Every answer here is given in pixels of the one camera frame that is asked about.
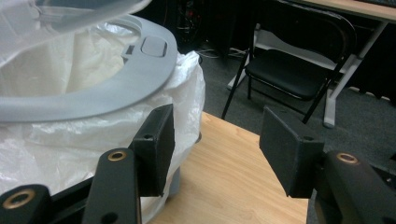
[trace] gray carpet floor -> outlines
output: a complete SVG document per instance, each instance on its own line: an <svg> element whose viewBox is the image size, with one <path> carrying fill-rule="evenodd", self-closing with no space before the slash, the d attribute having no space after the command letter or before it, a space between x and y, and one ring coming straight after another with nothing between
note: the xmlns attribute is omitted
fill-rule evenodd
<svg viewBox="0 0 396 224"><path fill-rule="evenodd" d="M227 84L236 75L239 64L236 59L203 57L201 67L206 83L205 112L216 117L221 116L230 93ZM283 106L257 92L253 92L252 99L248 100L247 92L248 81L245 78L235 92L225 120L260 134L263 107ZM324 151L353 153L376 167L396 174L396 160L391 158L396 153L396 108L386 99L378 100L369 94L344 89L337 98L335 127L328 129L322 125L324 101L321 101L307 123L311 130L324 139ZM302 107L306 105L293 103ZM290 113L302 118L298 113ZM318 222L312 206L311 200L307 223Z"/></svg>

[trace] plastic liner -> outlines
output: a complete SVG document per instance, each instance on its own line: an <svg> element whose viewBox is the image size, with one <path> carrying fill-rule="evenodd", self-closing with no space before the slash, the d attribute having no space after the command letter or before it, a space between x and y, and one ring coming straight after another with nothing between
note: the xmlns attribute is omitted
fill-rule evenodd
<svg viewBox="0 0 396 224"><path fill-rule="evenodd" d="M138 34L104 23L30 49L0 68L0 95L89 88L117 73L124 44L134 38ZM174 104L176 148L163 197L142 198L147 222L163 208L170 179L198 138L204 102L203 72L198 55L191 52L179 54L163 89L137 105L88 119L0 124L0 193L37 183L54 194L93 176L100 155L128 147L152 109Z"/></svg>

